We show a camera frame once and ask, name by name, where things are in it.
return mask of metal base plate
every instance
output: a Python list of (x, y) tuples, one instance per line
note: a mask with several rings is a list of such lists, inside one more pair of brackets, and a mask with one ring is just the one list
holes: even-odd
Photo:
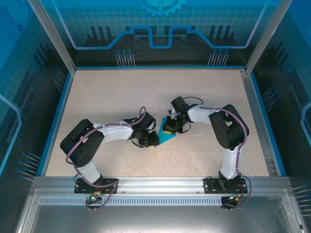
[[(203, 179), (203, 184), (204, 184), (204, 193), (205, 194), (240, 194), (241, 190), (235, 186), (230, 190), (227, 190), (226, 192), (223, 190), (223, 188), (220, 186), (218, 182), (218, 178), (206, 178)], [(241, 184), (244, 185), (243, 187), (243, 193), (247, 193), (247, 187), (246, 187), (246, 182), (245, 179), (239, 179), (236, 184)]]
[[(70, 225), (70, 223), (75, 221), (77, 217), (84, 216), (84, 214), (86, 221), (100, 222), (103, 224), (102, 226), (90, 224), (90, 226), (94, 225), (96, 227), (95, 231), (99, 228), (105, 229), (107, 225), (109, 226), (111, 223), (115, 223), (115, 216), (119, 216), (116, 227), (120, 229), (120, 231), (124, 229), (124, 232), (129, 231), (129, 226), (134, 220), (146, 223), (146, 227), (144, 228), (146, 231), (149, 229), (152, 231), (159, 226), (159, 230), (166, 227), (165, 229), (170, 231), (172, 224), (162, 226), (158, 223), (171, 223), (180, 220), (178, 226), (182, 226), (183, 224), (185, 226), (185, 222), (194, 218), (196, 219), (196, 226), (198, 227), (196, 229), (201, 232), (206, 232), (207, 227), (211, 227), (210, 224), (217, 223), (219, 219), (222, 219), (222, 221), (213, 226), (215, 229), (221, 228), (224, 220), (231, 221), (235, 224), (239, 223), (242, 218), (247, 218), (246, 220), (251, 223), (250, 230), (245, 230), (247, 232), (253, 232), (254, 224), (257, 224), (252, 216), (245, 215), (245, 213), (240, 211), (236, 211), (233, 215), (228, 215), (228, 213), (225, 213), (220, 207), (202, 208), (202, 206), (206, 205), (221, 205), (221, 200), (219, 198), (232, 196), (231, 194), (223, 193), (204, 194), (203, 179), (206, 177), (117, 177), (120, 181), (117, 194), (114, 194), (107, 203), (107, 206), (111, 206), (112, 208), (110, 208), (109, 211), (101, 211), (100, 214), (89, 214), (86, 208), (76, 208), (76, 206), (85, 206), (85, 200), (88, 199), (89, 194), (73, 193), (72, 178), (73, 177), (34, 177), (31, 190), (17, 226), (17, 231), (20, 233), (31, 231), (42, 232), (41, 229), (44, 229), (48, 224), (53, 227), (59, 227), (59, 229), (51, 228), (50, 232), (63, 232), (63, 229), (66, 227), (67, 229), (72, 229), (72, 227), (76, 226)], [(298, 221), (298, 217), (300, 220), (301, 215), (299, 214), (299, 208), (289, 178), (250, 177), (250, 179), (253, 193), (252, 201), (248, 202), (247, 206), (252, 210), (252, 213), (255, 216), (260, 215), (260, 217), (262, 217), (260, 220), (263, 221), (265, 225), (269, 226), (271, 219), (276, 217), (273, 211), (277, 209), (280, 215), (275, 219), (278, 219), (280, 222), (279, 226), (284, 226), (277, 232), (301, 232), (299, 226), (300, 222)], [(107, 197), (107, 194), (103, 195), (103, 201), (105, 201)], [(45, 205), (54, 205), (54, 207), (45, 208)], [(261, 216), (262, 210), (265, 210), (266, 213), (273, 213), (273, 215)], [(59, 219), (59, 213), (63, 211), (70, 211), (70, 213), (72, 213), (64, 216), (72, 217), (64, 221), (64, 223), (69, 223), (68, 226), (55, 224)], [(134, 220), (131, 217), (129, 218), (127, 213), (132, 213), (131, 216), (136, 216), (136, 218)], [(94, 219), (95, 216), (100, 216), (100, 220), (96, 221)], [(79, 225), (76, 229), (67, 232), (79, 232), (81, 231), (81, 227), (85, 227), (85, 224), (82, 223), (82, 225)], [(240, 226), (236, 227), (237, 229), (243, 229), (245, 224), (240, 224)], [(230, 225), (230, 228), (227, 230), (224, 229), (223, 232), (231, 233), (232, 229)], [(174, 230), (175, 232), (180, 232), (180, 228), (174, 228)], [(189, 229), (187, 228), (186, 231), (187, 230), (188, 232), (193, 231), (193, 226), (189, 226)], [(305, 232), (309, 232), (308, 228), (304, 228), (304, 230)]]
[[(104, 179), (102, 185), (110, 184), (118, 181), (118, 179)], [(113, 189), (113, 186), (109, 186), (102, 190), (102, 194), (110, 194)], [(83, 193), (83, 194), (92, 194), (96, 191), (100, 190), (100, 188), (94, 188), (87, 183), (82, 178), (77, 179), (76, 186), (74, 188), (74, 193)]]

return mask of glass panel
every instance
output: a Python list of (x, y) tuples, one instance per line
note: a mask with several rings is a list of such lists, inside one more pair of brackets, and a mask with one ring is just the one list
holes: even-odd
[(244, 66), (279, 0), (43, 0), (77, 66)]
[[(311, 185), (311, 2), (293, 1), (254, 69), (293, 187)], [(308, 200), (305, 188), (299, 200)], [(308, 210), (310, 202), (301, 210)], [(309, 227), (310, 218), (306, 219)]]
[(0, 35), (0, 232), (13, 232), (68, 70), (27, 1), (0, 0)]

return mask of circuit pattern graphic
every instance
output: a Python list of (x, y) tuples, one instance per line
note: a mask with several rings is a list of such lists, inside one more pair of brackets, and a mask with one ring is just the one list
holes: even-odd
[(311, 101), (309, 103), (307, 103), (303, 109), (302, 109), (302, 114), (301, 114), (301, 120), (300, 120), (300, 124), (301, 124), (301, 127), (303, 129), (303, 132), (305, 133), (305, 136), (309, 142), (309, 145), (311, 147), (311, 137), (310, 137), (310, 134), (308, 132), (308, 129), (305, 125), (305, 118), (306, 118), (306, 113), (307, 111), (311, 108)]
[(28, 18), (27, 0), (0, 0), (0, 7), (5, 7), (19, 24)]
[(175, 14), (176, 10), (181, 9), (181, 5), (185, 4), (186, 0), (137, 0), (140, 9), (153, 17), (163, 15), (169, 16)]

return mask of metal frame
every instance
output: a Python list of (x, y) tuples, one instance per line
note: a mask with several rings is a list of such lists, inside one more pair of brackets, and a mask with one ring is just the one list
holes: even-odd
[(280, 24), (281, 20), (283, 19), (283, 16), (287, 12), (287, 9), (291, 3), (292, 3), (292, 0), (281, 0), (280, 3), (278, 4), (258, 44), (256, 45), (251, 57), (249, 58), (246, 64), (246, 74), (250, 74), (252, 70), (254, 69), (257, 61), (262, 55), (271, 37), (275, 33), (276, 28)]
[(256, 130), (258, 133), (258, 137), (260, 140), (262, 152), (267, 162), (268, 172), (270, 176), (282, 176), (285, 174), (285, 169), (283, 167), (282, 162), (277, 162), (278, 159), (276, 157), (276, 150), (272, 145), (272, 139), (274, 140), (274, 136), (269, 134), (268, 126), (265, 123), (263, 110), (260, 107), (259, 98), (256, 94), (256, 90), (254, 87), (254, 83), (251, 79), (250, 74), (246, 74), (245, 70), (241, 70), (241, 76), (244, 83), (244, 88), (246, 91), (246, 95), (248, 98), (248, 102), (252, 111), (252, 115), (254, 118)]
[(77, 67), (77, 70), (123, 70), (123, 69), (213, 69), (213, 70), (241, 70), (245, 66), (226, 66), (226, 67), (211, 67), (211, 66), (136, 66), (136, 67)]
[[(140, 197), (147, 199), (149, 197), (221, 197), (227, 195), (209, 195), (204, 194), (203, 179), (204, 177), (194, 178), (127, 178), (118, 177), (120, 180), (117, 193), (113, 198), (129, 198)], [(282, 197), (284, 201), (285, 211), (287, 213), (288, 222), (292, 232), (301, 232), (300, 225), (295, 208), (294, 193), (288, 177), (251, 177), (252, 196), (255, 197)], [(18, 224), (17, 233), (30, 232), (35, 215), (40, 204), (40, 198), (76, 198), (88, 197), (89, 195), (74, 194), (73, 177), (35, 177), (29, 196), (26, 200), (25, 208)], [(81, 203), (73, 203), (72, 205), (81, 205)]]
[(60, 38), (54, 24), (52, 23), (47, 11), (42, 5), (40, 0), (28, 0), (28, 3), (31, 5), (35, 15), (38, 17), (40, 23), (42, 24), (44, 30), (48, 34), (50, 40), (55, 46), (58, 54), (62, 58), (69, 72), (74, 75), (76, 66), (71, 59), (62, 39)]

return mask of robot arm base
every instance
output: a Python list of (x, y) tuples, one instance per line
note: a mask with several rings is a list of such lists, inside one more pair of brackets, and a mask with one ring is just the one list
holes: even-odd
[(227, 180), (226, 178), (222, 177), (221, 173), (219, 172), (219, 178), (207, 177), (203, 179), (205, 194), (240, 194), (241, 190), (237, 186), (238, 184), (243, 186), (243, 193), (247, 193), (245, 179), (241, 178), (240, 176), (237, 176), (231, 180)]
[[(114, 183), (116, 181), (118, 181), (118, 179), (106, 179), (106, 178), (103, 178), (102, 176), (100, 176), (100, 178), (96, 182), (94, 182), (93, 184), (94, 185), (106, 185), (106, 184)], [(76, 181), (75, 188), (74, 188), (74, 193), (93, 194), (93, 193), (101, 190), (101, 194), (110, 194), (113, 188), (114, 188), (113, 185), (106, 187), (105, 189), (94, 188), (94, 187), (88, 185), (82, 178), (78, 178)]]

